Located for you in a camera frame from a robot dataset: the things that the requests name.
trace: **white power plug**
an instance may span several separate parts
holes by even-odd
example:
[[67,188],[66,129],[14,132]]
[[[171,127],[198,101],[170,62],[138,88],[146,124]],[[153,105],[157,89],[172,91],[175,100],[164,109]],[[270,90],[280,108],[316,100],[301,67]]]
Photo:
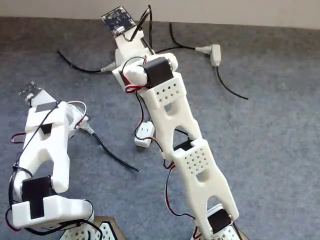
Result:
[[148,137],[153,137],[154,133],[155,133],[155,126],[151,121],[141,123],[140,127],[136,131],[136,136],[139,139],[137,137],[134,138],[135,145],[142,148],[148,148],[151,143],[151,139],[149,139]]
[[197,52],[210,55],[210,63],[213,67],[218,67],[221,62],[221,48],[219,44],[210,46],[196,47]]

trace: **gray carpet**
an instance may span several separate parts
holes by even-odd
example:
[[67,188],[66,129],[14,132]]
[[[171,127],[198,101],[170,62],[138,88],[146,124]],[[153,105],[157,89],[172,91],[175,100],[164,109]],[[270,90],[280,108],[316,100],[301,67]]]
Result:
[[[188,49],[179,61],[187,97],[217,165],[226,176],[240,212],[237,225],[252,240],[320,238],[320,31],[290,28],[175,23],[181,43],[221,44],[220,74],[208,57]],[[173,46],[167,23],[154,24],[153,48]],[[128,239],[187,240],[187,217],[175,217],[164,203],[167,171],[157,146],[137,149],[133,129],[140,117],[133,95],[124,94],[111,74],[71,69],[60,49],[83,68],[114,60],[115,43],[99,20],[0,18],[0,212],[8,207],[8,181],[20,146],[28,106],[18,92],[35,81],[57,100],[87,103],[90,124],[116,154],[140,169],[119,165],[83,132],[68,143],[70,187],[63,194],[93,202],[96,215],[115,217]],[[176,141],[182,139],[176,133]],[[51,173],[51,164],[38,176]],[[169,198],[187,212],[182,181],[173,171]],[[0,238],[56,239],[14,233],[1,217]]]

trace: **ventilation holes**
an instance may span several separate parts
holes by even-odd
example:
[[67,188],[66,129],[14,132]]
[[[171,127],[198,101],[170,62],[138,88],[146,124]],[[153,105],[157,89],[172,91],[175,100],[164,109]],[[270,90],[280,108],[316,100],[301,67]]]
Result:
[[187,156],[184,157],[184,159],[186,160],[185,162],[187,168],[189,169],[189,172],[195,175],[201,173],[203,170],[207,168],[206,166],[209,165],[208,159],[203,148],[198,148],[197,150],[189,153]]

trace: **white bracket with holes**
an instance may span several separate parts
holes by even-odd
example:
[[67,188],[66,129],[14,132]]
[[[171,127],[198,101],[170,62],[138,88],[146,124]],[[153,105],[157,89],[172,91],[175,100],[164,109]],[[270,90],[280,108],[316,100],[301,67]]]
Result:
[[[205,240],[204,237],[200,236],[196,240]],[[221,230],[220,232],[217,232],[213,235],[210,240],[240,240],[235,229],[232,226],[228,226],[225,229]]]
[[[210,197],[218,198],[233,221],[239,217],[239,212],[227,180],[216,165],[208,142],[202,138],[198,122],[191,113],[182,76],[173,72],[172,79],[151,89],[141,90],[139,94],[151,115],[163,157],[174,161],[183,179],[187,200],[195,216],[194,224],[199,227],[202,236],[210,240],[214,237],[207,219]],[[171,105],[168,112],[165,109],[167,105]],[[193,140],[192,148],[187,151],[173,149],[174,130],[177,127],[184,128]]]
[[[102,240],[117,240],[114,234],[112,226],[109,222],[103,222],[99,226],[102,231]],[[88,224],[82,224],[79,227],[75,227],[66,230],[59,240],[99,240],[100,233],[96,231],[92,226]]]

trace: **power adapter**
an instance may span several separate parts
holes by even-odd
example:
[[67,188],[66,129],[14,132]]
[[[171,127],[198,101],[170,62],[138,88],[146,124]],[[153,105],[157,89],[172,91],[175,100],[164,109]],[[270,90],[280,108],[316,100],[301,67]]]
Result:
[[155,126],[151,121],[143,122],[141,123],[140,127],[136,131],[136,136],[134,138],[135,145],[142,147],[142,148],[148,148],[151,143],[151,139],[148,137],[153,137],[155,133]]

